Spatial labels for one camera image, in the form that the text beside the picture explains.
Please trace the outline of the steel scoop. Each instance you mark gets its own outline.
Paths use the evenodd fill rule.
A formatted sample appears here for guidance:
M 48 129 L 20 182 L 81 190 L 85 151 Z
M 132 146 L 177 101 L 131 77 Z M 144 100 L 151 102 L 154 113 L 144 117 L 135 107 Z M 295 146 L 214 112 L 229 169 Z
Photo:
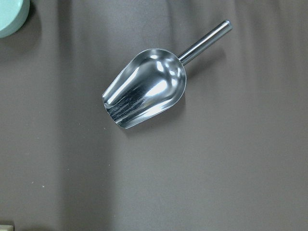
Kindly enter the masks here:
M 174 106 L 185 92 L 184 66 L 232 28 L 229 20 L 222 21 L 179 56 L 161 48 L 138 53 L 102 94 L 109 116 L 128 129 Z

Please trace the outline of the mint green bowl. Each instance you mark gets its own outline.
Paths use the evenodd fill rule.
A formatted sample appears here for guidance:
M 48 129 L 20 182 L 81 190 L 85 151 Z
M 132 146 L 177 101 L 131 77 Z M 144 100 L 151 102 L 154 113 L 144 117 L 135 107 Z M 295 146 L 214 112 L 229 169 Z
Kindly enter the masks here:
M 29 0 L 0 0 L 0 38 L 15 33 L 25 23 Z

